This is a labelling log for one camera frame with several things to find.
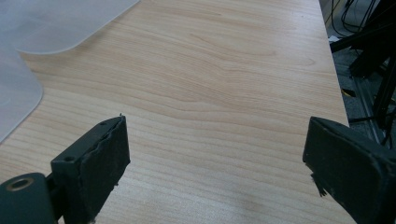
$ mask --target light wood tabletop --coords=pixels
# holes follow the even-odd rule
[[[347,124],[318,0],[142,0],[69,51],[0,145],[0,182],[50,173],[125,115],[131,164],[96,223],[353,223],[302,162],[311,116]]]

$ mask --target wood grain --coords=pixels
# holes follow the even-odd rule
[[[103,119],[132,163],[97,223],[352,223],[302,162],[311,116],[347,124],[318,0],[142,0],[75,49],[22,55],[44,87],[0,182]]]

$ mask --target screw hole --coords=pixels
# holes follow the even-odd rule
[[[32,177],[17,179],[14,182],[7,185],[7,190],[8,191],[18,191],[21,189],[26,189],[31,184],[33,184],[33,182],[35,182],[35,181],[33,180]]]
[[[66,157],[64,158],[64,161],[73,161],[75,158],[74,157]]]

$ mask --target wire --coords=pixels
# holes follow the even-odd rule
[[[331,13],[331,17],[332,17],[332,14],[334,13],[334,0],[332,0],[332,13]],[[341,34],[340,32],[338,32],[337,31],[337,29],[335,29],[335,25],[334,25],[334,18],[332,17],[332,28],[334,29],[334,31],[337,33],[337,34],[339,34],[340,36],[341,36],[341,38],[343,38],[343,37],[347,37],[346,35],[343,35],[343,34]]]
[[[351,23],[348,23],[348,22],[347,22],[347,13],[349,12],[349,10],[350,10],[350,8],[352,7],[352,4],[353,4],[354,2],[355,2],[355,0],[351,0],[351,1],[348,1],[348,2],[347,2],[347,4],[346,4],[346,9],[345,9],[344,13],[343,13],[342,16],[341,16],[341,22],[343,23],[343,27],[344,27],[347,31],[349,31],[350,33],[356,34],[357,32],[359,32],[359,31],[362,29],[363,24],[366,23],[366,22],[369,20],[369,18],[371,17],[371,15],[373,14],[373,10],[374,10],[374,8],[375,8],[375,2],[376,2],[376,0],[372,0],[372,1],[370,2],[370,5],[368,6],[367,10],[365,11],[364,17],[363,17],[363,19],[361,20],[361,23],[360,23],[359,25],[355,25],[355,24],[351,24]],[[355,8],[354,8],[355,21],[356,21],[356,7],[357,7],[357,4],[358,4],[358,0],[356,1],[356,3],[355,3]]]

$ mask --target gray floor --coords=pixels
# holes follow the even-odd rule
[[[348,14],[346,14],[346,21],[351,24],[361,24],[361,20],[366,12],[371,0],[360,0],[355,1],[355,3],[350,8]],[[328,36],[331,35],[340,37],[341,35],[351,35],[349,31],[347,31],[343,24],[341,23],[341,14],[344,12],[342,10],[339,15],[333,15],[333,26],[330,25],[328,27]],[[340,87],[342,89],[347,89],[356,92],[356,97],[347,96],[343,94],[344,103],[346,106],[346,115],[349,119],[356,118],[364,118],[367,116],[367,113],[364,110],[364,107],[372,106],[365,105],[362,100],[362,91],[367,92],[366,96],[369,95],[369,98],[372,98],[373,101],[379,85],[382,81],[382,77],[379,74],[372,74],[367,78],[356,78],[352,77],[349,72],[350,64],[358,57],[358,52],[354,49],[343,49],[334,53],[333,55],[335,68],[337,71],[338,80],[340,83]],[[367,135],[367,137],[379,142],[382,140],[384,134],[379,129],[377,129],[376,124],[373,121],[364,121],[359,123],[350,123],[350,128]],[[396,146],[396,123],[394,122],[392,131],[392,139],[394,142],[394,146]]]

